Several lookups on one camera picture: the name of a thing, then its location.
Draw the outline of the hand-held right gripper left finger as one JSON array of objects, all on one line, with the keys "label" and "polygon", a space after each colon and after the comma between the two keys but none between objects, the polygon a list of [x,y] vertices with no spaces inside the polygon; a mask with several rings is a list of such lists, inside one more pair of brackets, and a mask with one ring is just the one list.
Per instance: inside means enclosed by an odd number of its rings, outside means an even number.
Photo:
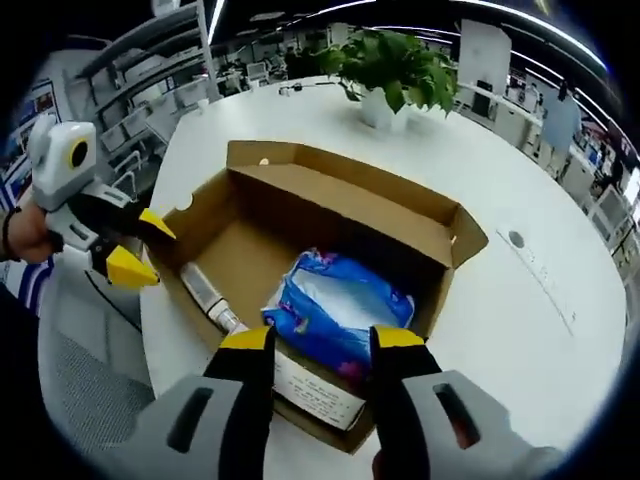
[{"label": "hand-held right gripper left finger", "polygon": [[178,381],[108,449],[108,478],[263,478],[274,353],[270,327],[226,336],[203,374]]}]

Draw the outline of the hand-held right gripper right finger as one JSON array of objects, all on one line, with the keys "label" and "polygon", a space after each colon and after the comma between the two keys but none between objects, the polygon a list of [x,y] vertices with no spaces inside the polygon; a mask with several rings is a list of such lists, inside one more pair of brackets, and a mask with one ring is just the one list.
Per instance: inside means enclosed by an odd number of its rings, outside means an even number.
[{"label": "hand-held right gripper right finger", "polygon": [[370,330],[372,408],[389,479],[543,479],[563,454],[535,447],[507,409],[455,370],[443,371],[407,329]]}]

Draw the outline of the person's left hand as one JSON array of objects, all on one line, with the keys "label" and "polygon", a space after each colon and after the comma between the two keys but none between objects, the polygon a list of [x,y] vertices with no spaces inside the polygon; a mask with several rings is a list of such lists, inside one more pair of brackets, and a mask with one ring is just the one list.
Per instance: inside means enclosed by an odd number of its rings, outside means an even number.
[{"label": "person's left hand", "polygon": [[61,244],[46,224],[45,211],[35,203],[13,213],[6,222],[5,240],[10,258],[29,264],[42,263],[61,251]]}]

